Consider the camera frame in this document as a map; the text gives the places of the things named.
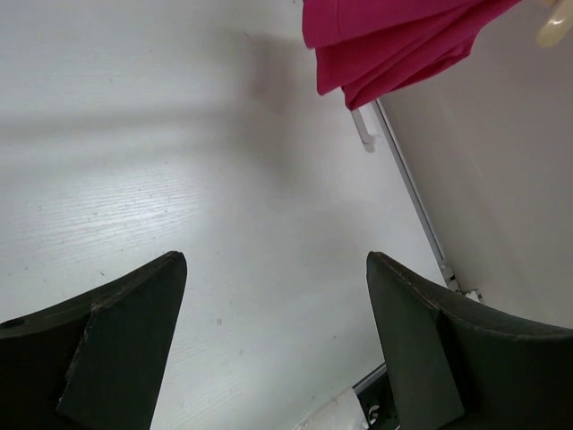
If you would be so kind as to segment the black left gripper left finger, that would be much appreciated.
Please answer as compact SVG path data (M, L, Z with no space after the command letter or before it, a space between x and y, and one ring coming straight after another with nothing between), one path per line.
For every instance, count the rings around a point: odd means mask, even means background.
M1 325L3 429L148 429L186 282L169 252Z

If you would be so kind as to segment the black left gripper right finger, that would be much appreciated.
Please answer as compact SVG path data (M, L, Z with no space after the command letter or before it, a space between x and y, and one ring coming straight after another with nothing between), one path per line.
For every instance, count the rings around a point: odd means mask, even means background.
M381 252L366 279L402 428L571 428L570 329L463 297Z

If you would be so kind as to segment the pink trousers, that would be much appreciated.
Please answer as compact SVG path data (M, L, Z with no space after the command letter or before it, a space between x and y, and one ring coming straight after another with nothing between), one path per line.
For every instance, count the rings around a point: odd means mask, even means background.
M319 95L355 110L467 58L479 32L517 0L306 0L304 44Z

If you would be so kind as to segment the beige wooden hanger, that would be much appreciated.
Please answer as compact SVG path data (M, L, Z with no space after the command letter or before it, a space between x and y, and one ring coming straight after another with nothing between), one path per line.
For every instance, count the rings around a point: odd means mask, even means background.
M553 47L572 29L572 0L543 0L541 4L552 13L537 32L536 43L543 48Z

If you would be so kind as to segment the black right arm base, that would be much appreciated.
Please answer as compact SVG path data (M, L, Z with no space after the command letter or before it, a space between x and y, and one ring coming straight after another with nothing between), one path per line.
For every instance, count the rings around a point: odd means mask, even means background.
M398 411L389 383L387 366L382 364L353 386L370 430L400 429Z

